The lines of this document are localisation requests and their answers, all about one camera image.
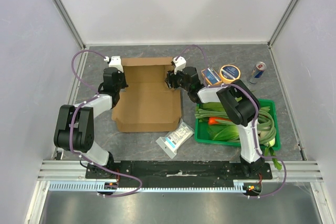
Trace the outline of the brown cardboard box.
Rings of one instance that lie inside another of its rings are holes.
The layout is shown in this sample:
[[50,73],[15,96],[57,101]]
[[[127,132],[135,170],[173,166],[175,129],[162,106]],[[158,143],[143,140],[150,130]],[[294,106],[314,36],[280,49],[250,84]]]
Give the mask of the brown cardboard box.
[[165,83],[171,57],[123,58],[128,87],[120,93],[111,119],[124,133],[169,132],[182,118],[181,93]]

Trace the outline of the white plastic packet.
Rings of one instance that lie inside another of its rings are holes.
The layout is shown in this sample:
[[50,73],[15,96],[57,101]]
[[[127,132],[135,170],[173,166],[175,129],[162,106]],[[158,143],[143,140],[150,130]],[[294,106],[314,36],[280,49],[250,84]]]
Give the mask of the white plastic packet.
[[181,120],[176,130],[168,132],[166,136],[159,137],[156,143],[170,159],[173,159],[181,145],[193,135],[194,130]]

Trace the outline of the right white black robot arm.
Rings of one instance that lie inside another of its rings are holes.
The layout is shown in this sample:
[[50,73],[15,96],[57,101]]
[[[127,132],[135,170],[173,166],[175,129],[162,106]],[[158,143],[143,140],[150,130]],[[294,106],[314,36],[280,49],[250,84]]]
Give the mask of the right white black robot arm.
[[257,118],[260,103],[241,80],[220,86],[201,83],[196,68],[182,71],[169,70],[165,82],[169,88],[182,88],[191,101],[197,104],[219,102],[228,118],[238,126],[241,144],[240,172],[248,179],[254,178],[265,163],[257,135]]

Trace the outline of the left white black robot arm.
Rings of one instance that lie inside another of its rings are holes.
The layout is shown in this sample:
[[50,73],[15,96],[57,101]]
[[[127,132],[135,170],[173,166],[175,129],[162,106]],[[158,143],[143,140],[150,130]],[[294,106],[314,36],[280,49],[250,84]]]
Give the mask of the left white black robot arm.
[[120,91],[126,87],[124,72],[116,67],[107,67],[94,97],[79,104],[62,105],[59,109],[54,145],[98,165],[97,173],[103,178],[114,175],[115,165],[113,155],[94,140],[94,119],[113,109],[120,99]]

